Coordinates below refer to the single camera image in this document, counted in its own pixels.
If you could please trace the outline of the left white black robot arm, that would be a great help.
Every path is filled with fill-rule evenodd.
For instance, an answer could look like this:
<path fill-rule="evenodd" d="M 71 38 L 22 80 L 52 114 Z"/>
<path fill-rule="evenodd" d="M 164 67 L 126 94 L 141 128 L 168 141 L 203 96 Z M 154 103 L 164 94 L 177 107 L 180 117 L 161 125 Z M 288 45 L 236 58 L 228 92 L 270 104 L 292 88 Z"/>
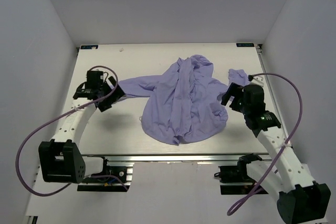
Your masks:
<path fill-rule="evenodd" d="M 85 157 L 78 145 L 92 115 L 112 107 L 125 93 L 117 76 L 105 77 L 105 72 L 88 70 L 86 81 L 73 95 L 70 113 L 50 141 L 38 148 L 42 176 L 48 183 L 81 183 L 93 175 L 98 181 L 110 178 L 111 168 L 103 157 Z"/>

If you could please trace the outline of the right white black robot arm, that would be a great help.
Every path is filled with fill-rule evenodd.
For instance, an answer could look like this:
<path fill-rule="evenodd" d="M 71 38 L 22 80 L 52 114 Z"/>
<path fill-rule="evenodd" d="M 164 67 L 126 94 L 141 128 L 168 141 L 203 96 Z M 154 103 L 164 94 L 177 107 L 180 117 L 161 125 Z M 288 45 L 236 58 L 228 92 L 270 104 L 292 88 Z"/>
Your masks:
<path fill-rule="evenodd" d="M 256 183 L 251 191 L 235 202 L 227 215 L 233 215 L 250 197 L 264 189 L 276 202 L 284 223 L 303 223 L 322 219 L 326 215 L 331 191 L 319 184 L 305 169 L 285 136 L 274 113 L 266 110 L 263 87 L 250 83 L 241 86 L 231 83 L 222 97 L 222 105 L 243 114 L 247 127 L 267 150 L 272 162 L 267 165 L 257 154 L 239 158 L 238 177 Z"/>

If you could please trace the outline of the lavender purple jacket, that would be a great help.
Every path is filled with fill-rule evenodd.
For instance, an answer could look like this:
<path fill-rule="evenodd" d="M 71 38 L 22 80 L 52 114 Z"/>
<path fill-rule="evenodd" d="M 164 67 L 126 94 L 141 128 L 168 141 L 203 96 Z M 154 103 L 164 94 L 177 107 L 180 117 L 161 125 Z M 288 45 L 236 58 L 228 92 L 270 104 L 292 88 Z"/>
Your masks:
<path fill-rule="evenodd" d="M 147 98 L 141 116 L 145 134 L 170 145 L 206 140 L 220 133 L 228 112 L 221 101 L 229 85 L 213 78 L 202 55 L 178 59 L 163 74 L 119 81 L 126 98 Z"/>

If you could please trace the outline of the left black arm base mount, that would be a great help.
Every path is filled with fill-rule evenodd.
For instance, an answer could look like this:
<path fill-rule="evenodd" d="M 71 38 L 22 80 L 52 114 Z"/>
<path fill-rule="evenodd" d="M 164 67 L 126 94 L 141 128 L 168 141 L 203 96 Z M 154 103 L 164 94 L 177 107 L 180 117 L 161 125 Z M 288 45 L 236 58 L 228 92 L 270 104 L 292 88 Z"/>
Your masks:
<path fill-rule="evenodd" d="M 86 173 L 84 179 L 77 186 L 80 192 L 127 192 L 131 185 L 133 164 L 117 162 L 102 158 L 100 168 L 86 159 Z"/>

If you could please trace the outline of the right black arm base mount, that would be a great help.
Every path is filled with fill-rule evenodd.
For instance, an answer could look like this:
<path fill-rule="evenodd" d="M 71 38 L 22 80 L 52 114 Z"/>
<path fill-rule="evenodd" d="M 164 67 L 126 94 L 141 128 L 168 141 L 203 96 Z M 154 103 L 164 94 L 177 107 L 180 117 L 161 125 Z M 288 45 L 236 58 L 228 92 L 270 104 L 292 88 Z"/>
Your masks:
<path fill-rule="evenodd" d="M 247 175 L 247 164 L 263 159 L 257 154 L 241 156 L 236 165 L 219 166 L 214 178 L 220 182 L 221 195 L 247 195 L 256 181 Z"/>

